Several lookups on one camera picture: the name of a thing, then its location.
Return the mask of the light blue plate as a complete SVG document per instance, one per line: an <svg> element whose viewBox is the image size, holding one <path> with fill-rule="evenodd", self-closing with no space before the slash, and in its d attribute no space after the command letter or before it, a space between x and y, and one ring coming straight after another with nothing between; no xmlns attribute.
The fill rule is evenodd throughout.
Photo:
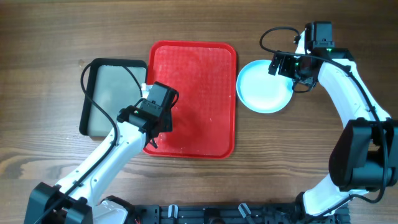
<svg viewBox="0 0 398 224"><path fill-rule="evenodd" d="M236 92L240 101L252 111L269 114L282 110L292 98L293 81L282 75L269 74L270 60L255 60L238 74Z"/></svg>

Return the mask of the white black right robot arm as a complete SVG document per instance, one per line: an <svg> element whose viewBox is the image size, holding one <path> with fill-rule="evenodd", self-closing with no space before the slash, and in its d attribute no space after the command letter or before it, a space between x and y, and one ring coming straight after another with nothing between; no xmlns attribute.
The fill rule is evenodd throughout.
<svg viewBox="0 0 398 224"><path fill-rule="evenodd" d="M324 220L355 198L380 202L387 187L397 183L397 121L371 96L349 50L276 51L269 73L308 86L319 83L343 124L329 158L328 175L297 196L289 207L290 219L302 223Z"/></svg>

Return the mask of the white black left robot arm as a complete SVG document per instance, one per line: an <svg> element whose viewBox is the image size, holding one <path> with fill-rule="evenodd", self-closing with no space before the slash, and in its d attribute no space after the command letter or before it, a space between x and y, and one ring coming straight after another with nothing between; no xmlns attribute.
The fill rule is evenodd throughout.
<svg viewBox="0 0 398 224"><path fill-rule="evenodd" d="M134 156L171 131L171 107L144 101L122 109L104 141L56 185L43 182L30 194L25 223L127 223L135 207L101 196Z"/></svg>

